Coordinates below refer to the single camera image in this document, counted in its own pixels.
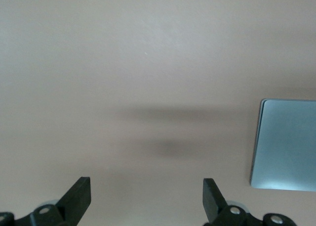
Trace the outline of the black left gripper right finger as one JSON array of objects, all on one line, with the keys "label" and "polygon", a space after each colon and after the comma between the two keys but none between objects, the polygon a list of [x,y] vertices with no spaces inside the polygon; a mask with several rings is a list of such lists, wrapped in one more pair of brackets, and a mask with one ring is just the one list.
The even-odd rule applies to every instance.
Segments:
[{"label": "black left gripper right finger", "polygon": [[294,226],[289,217],[268,213],[257,219],[237,205],[229,205],[214,179],[203,180],[203,207],[208,219],[206,226]]}]

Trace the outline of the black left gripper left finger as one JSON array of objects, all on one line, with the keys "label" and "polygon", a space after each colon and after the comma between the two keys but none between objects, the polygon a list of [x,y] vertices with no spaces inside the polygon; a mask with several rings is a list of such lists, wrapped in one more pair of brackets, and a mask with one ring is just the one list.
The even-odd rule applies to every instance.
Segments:
[{"label": "black left gripper left finger", "polygon": [[15,219],[11,212],[1,212],[2,226],[76,226],[91,203],[89,177],[79,178],[55,204],[45,204],[28,215]]}]

